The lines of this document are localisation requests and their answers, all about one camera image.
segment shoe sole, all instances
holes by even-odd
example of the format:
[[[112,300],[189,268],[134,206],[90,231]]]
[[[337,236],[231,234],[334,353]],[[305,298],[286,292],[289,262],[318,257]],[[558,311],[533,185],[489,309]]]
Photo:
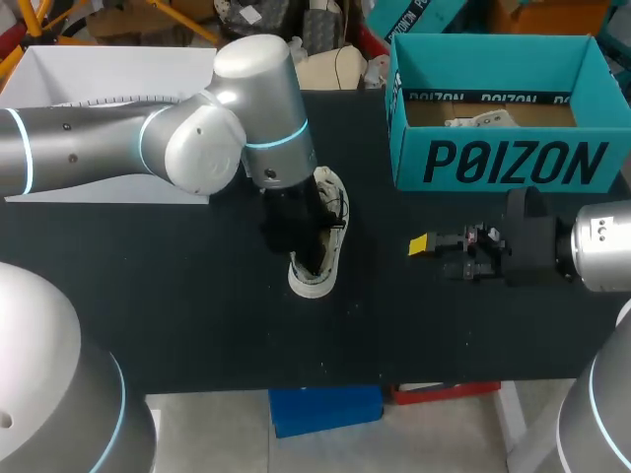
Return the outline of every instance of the shoe sole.
[[[289,264],[289,272],[287,275],[287,278],[289,280],[289,287],[292,288],[292,291],[294,291],[298,296],[305,299],[323,298],[333,290],[333,287],[335,286],[335,281],[337,280],[339,254],[342,252],[342,243],[344,242],[344,237],[346,236],[346,231],[348,230],[348,225],[351,220],[351,206],[349,203],[350,199],[348,198],[346,188],[344,187],[342,180],[337,176],[335,172],[331,171],[331,174],[333,180],[335,181],[334,184],[339,187],[342,192],[344,192],[344,196],[346,197],[346,225],[344,226],[344,229],[340,232],[339,242],[337,243],[337,251],[335,251],[335,258],[333,259],[333,268],[331,270],[331,274],[324,281],[319,284],[305,284],[296,277],[294,271],[292,271],[291,263]]]

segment blue light ring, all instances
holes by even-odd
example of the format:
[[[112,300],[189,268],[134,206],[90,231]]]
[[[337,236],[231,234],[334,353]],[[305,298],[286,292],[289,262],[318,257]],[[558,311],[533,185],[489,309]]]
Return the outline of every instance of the blue light ring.
[[[120,365],[118,364],[118,361],[116,360],[114,355],[112,354],[109,354],[109,355],[113,359],[114,364],[116,365],[116,369],[118,370],[118,376],[120,377],[120,412],[118,413],[118,420],[116,421],[116,427],[114,427],[114,432],[111,434],[111,439],[109,439],[109,443],[105,447],[105,450],[103,451],[103,454],[101,455],[101,458],[99,458],[99,461],[97,461],[97,463],[95,463],[95,466],[92,467],[92,469],[90,470],[90,473],[97,473],[99,469],[101,469],[105,461],[107,460],[109,453],[111,452],[114,445],[116,444],[116,439],[118,438],[118,434],[120,433],[120,429],[122,428],[123,419],[125,418],[125,408],[127,405],[127,389],[125,387],[125,379],[122,375],[122,370],[120,369]]]
[[[23,195],[31,192],[33,187],[33,153],[31,151],[31,143],[29,142],[29,134],[27,133],[27,127],[24,126],[24,121],[22,121],[22,117],[20,114],[12,109],[5,108],[11,116],[16,120],[16,124],[18,125],[18,129],[20,130],[20,135],[22,136],[22,142],[24,143],[24,152],[26,155],[26,164],[27,164],[27,184],[25,185]]]
[[[282,140],[271,141],[269,143],[245,143],[246,148],[250,148],[252,150],[268,150],[270,148],[274,148],[276,146],[284,145],[285,143],[289,143],[294,138],[300,136],[306,129],[309,124],[308,120],[305,120],[303,126],[301,126],[298,131],[292,133],[291,135],[283,138]]]
[[[147,163],[145,162],[145,157],[142,156],[142,138],[145,134],[145,130],[149,126],[149,123],[151,123],[151,120],[153,120],[156,116],[158,116],[160,113],[165,111],[167,108],[171,108],[171,106],[167,105],[159,110],[152,111],[149,114],[149,116],[145,119],[142,126],[140,127],[140,134],[138,136],[138,155],[140,156],[140,161],[142,162],[143,166],[151,175],[156,175],[156,174],[147,166]]]
[[[618,446],[615,444],[609,432],[607,431],[602,419],[600,418],[600,413],[598,412],[598,408],[596,406],[596,397],[594,396],[594,368],[596,366],[596,360],[598,356],[594,358],[594,362],[592,363],[592,369],[590,370],[590,403],[592,404],[592,411],[594,411],[594,418],[596,420],[596,424],[600,429],[600,433],[604,437],[604,440],[607,442],[613,453],[618,457],[618,459],[626,466],[629,470],[631,470],[631,462],[624,456],[624,453],[620,451]]]

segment black tabletop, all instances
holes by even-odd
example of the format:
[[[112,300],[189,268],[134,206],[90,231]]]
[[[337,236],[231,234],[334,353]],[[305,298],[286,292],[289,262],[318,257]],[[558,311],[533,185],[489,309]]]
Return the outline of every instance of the black tabletop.
[[[326,298],[292,293],[242,178],[208,206],[1,205],[0,260],[63,291],[84,331],[146,393],[580,374],[629,295],[444,281],[439,261],[406,256],[409,240],[498,221],[504,195],[399,192],[381,93],[305,102],[318,160],[350,197]],[[585,204],[627,194],[621,182],[614,189],[548,200],[571,221]]]

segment pøizon logo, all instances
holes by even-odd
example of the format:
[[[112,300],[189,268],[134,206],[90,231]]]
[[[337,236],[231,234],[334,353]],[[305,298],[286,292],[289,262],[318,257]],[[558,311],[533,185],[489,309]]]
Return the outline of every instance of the pøizon logo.
[[[386,41],[392,42],[392,37],[395,34],[409,32],[416,22],[419,21],[427,6],[432,0],[412,0],[408,7],[403,11],[403,14],[396,21],[394,26],[386,34]]]
[[[590,150],[587,142],[570,149],[570,145],[563,141],[501,141],[492,155],[491,145],[485,141],[472,141],[459,149],[453,141],[433,140],[423,181],[432,182],[437,169],[447,168],[456,173],[459,182],[466,184],[477,182],[485,175],[489,184],[524,184],[527,181],[548,184],[558,179],[561,179],[562,184],[569,184],[577,173],[582,184],[589,184],[608,146],[609,143],[601,142],[595,150]],[[502,166],[510,149],[517,149],[521,153],[511,165]],[[568,160],[569,165],[562,174]],[[529,175],[524,171],[525,168],[532,169]]]
[[[564,105],[569,103],[568,92],[529,91],[471,91],[453,89],[403,89],[407,101],[466,101],[471,103],[538,103]]]
[[[398,69],[394,73],[394,84],[392,85],[392,95],[390,96],[390,109],[387,114],[387,134],[389,135],[392,129],[392,119],[396,112],[396,103],[398,102],[398,91],[401,89],[401,75],[398,73]]]

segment yellow tag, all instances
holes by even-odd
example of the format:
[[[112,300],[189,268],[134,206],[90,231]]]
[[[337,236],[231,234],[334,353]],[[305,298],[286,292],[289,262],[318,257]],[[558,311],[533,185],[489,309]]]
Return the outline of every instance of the yellow tag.
[[[408,256],[413,254],[422,253],[427,249],[427,234],[421,235],[419,238],[415,238],[410,242],[410,250],[407,253]]]

